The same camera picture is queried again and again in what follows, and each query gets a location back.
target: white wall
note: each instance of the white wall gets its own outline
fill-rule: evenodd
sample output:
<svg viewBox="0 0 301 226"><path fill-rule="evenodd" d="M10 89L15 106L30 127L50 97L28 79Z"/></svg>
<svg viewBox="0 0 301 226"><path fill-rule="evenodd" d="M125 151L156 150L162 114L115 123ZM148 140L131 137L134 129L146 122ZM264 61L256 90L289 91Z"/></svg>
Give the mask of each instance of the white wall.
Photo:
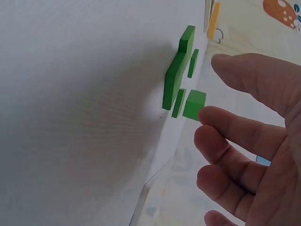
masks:
<svg viewBox="0 0 301 226"><path fill-rule="evenodd" d="M161 109L162 85L188 24L203 45L203 6L0 2L2 226L129 223L153 155L165 151L160 136L181 133ZM177 129L161 134L166 124Z"/></svg>

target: finger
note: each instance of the finger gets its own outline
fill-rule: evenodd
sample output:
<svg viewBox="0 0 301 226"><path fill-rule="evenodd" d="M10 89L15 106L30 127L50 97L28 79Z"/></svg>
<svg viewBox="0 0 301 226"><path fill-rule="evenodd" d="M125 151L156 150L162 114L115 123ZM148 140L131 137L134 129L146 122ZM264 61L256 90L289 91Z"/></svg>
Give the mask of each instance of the finger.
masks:
<svg viewBox="0 0 301 226"><path fill-rule="evenodd" d="M223 169L231 180L253 194L257 192L267 166L249 160L208 125L196 131L195 145L210 164Z"/></svg>
<svg viewBox="0 0 301 226"><path fill-rule="evenodd" d="M215 165L207 165L198 172L198 188L233 216L246 221L254 195L236 185Z"/></svg>
<svg viewBox="0 0 301 226"><path fill-rule="evenodd" d="M207 226L237 226L220 212L215 210L207 212L204 219Z"/></svg>
<svg viewBox="0 0 301 226"><path fill-rule="evenodd" d="M233 89L250 93L285 117L297 104L301 109L301 67L259 54L215 55L214 71Z"/></svg>
<svg viewBox="0 0 301 226"><path fill-rule="evenodd" d="M224 138L269 161L287 138L283 127L239 117L217 107L203 108L199 118L202 124L216 128Z"/></svg>

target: green cube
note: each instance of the green cube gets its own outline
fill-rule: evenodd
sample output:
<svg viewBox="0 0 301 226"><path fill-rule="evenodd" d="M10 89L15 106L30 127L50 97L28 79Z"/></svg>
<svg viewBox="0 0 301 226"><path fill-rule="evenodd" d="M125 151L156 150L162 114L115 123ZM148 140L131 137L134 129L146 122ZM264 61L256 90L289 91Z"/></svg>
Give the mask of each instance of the green cube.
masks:
<svg viewBox="0 0 301 226"><path fill-rule="evenodd" d="M185 89L179 90L177 99L175 100L174 110L173 110L171 117L177 118L179 116L181 109L182 109L183 102L184 102L185 94L186 94Z"/></svg>
<svg viewBox="0 0 301 226"><path fill-rule="evenodd" d="M192 78L192 75L194 73L194 70L196 69L197 60L198 60L198 49L195 49L193 51L193 54L191 56L190 65L189 65L189 71L188 71L188 78Z"/></svg>
<svg viewBox="0 0 301 226"><path fill-rule="evenodd" d="M187 98L183 116L198 121L198 112L205 106L206 93L192 90Z"/></svg>

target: green wooden block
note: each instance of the green wooden block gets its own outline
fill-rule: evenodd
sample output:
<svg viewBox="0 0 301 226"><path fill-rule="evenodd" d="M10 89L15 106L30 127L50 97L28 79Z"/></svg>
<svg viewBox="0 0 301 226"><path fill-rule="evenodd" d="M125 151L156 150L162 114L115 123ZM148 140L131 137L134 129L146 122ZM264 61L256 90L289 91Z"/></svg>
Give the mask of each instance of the green wooden block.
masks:
<svg viewBox="0 0 301 226"><path fill-rule="evenodd" d="M190 65L189 65L189 71L188 71L188 78L192 78L192 75L194 73L194 70L196 69L197 60L198 60L198 49L195 49L193 51L193 54L191 56Z"/></svg>
<svg viewBox="0 0 301 226"><path fill-rule="evenodd" d="M179 51L188 53L189 55L192 52L194 34L195 34L196 27L189 25L184 34L182 35L179 43Z"/></svg>
<svg viewBox="0 0 301 226"><path fill-rule="evenodd" d="M183 116L198 121L198 112L205 106L205 101L206 93L191 90L184 107Z"/></svg>
<svg viewBox="0 0 301 226"><path fill-rule="evenodd" d="M179 49L165 74L163 109L170 110L181 86L183 73L192 52L195 27L189 25L182 35Z"/></svg>
<svg viewBox="0 0 301 226"><path fill-rule="evenodd" d="M184 102L185 94L186 94L186 89L179 90L177 99L175 100L174 110L171 117L177 118L179 116Z"/></svg>

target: fingernail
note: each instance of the fingernail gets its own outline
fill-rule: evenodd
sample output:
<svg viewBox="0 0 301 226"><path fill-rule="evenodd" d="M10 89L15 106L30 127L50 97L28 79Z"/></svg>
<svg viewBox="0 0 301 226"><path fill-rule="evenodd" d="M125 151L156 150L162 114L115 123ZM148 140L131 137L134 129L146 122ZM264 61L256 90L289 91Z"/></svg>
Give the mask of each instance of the fingernail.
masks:
<svg viewBox="0 0 301 226"><path fill-rule="evenodd" d="M228 60L229 58L231 58L232 56L227 55L227 54L215 54L212 59L213 60Z"/></svg>

